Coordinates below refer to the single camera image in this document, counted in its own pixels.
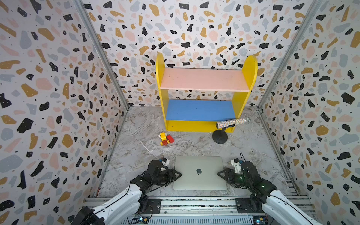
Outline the silver laptop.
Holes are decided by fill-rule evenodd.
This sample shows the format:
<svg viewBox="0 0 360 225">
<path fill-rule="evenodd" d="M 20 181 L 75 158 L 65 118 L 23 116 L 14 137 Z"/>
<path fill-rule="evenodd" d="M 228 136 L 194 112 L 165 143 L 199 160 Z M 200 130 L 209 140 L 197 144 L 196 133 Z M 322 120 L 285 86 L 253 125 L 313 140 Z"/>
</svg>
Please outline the silver laptop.
<svg viewBox="0 0 360 225">
<path fill-rule="evenodd" d="M 223 169 L 223 160 L 219 156 L 177 156 L 175 170 L 181 177 L 173 183 L 173 189 L 225 191 L 226 181 L 218 176 Z"/>
</svg>

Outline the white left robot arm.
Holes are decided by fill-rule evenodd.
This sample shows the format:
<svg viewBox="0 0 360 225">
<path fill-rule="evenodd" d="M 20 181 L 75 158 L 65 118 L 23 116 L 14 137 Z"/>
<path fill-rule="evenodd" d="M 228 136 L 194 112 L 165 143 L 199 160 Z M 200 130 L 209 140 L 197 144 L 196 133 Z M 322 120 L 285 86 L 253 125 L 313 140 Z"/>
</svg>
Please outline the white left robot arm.
<svg viewBox="0 0 360 225">
<path fill-rule="evenodd" d="M 130 217 L 135 215 L 149 214 L 148 217 L 140 217 L 137 224 L 148 224 L 154 214 L 159 214 L 161 200 L 151 200 L 147 195 L 152 188 L 166 187 L 182 177 L 175 169 L 169 169 L 169 160 L 162 158 L 152 160 L 147 169 L 132 179 L 121 193 L 109 201 L 91 209 L 83 207 L 72 225 L 120 225 L 122 222 L 130 222 Z"/>
</svg>

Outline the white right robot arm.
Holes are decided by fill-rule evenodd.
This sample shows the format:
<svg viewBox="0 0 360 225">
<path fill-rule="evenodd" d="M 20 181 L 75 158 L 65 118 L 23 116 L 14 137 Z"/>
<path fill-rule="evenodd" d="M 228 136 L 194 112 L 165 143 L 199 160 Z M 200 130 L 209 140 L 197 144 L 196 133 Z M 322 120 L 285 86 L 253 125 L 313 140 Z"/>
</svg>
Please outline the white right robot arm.
<svg viewBox="0 0 360 225">
<path fill-rule="evenodd" d="M 248 207 L 252 211 L 262 211 L 281 225 L 320 224 L 288 200 L 270 181 L 261 178 L 252 162 L 235 162 L 233 166 L 234 169 L 224 169 L 217 175 L 230 186 L 251 192 Z"/>
</svg>

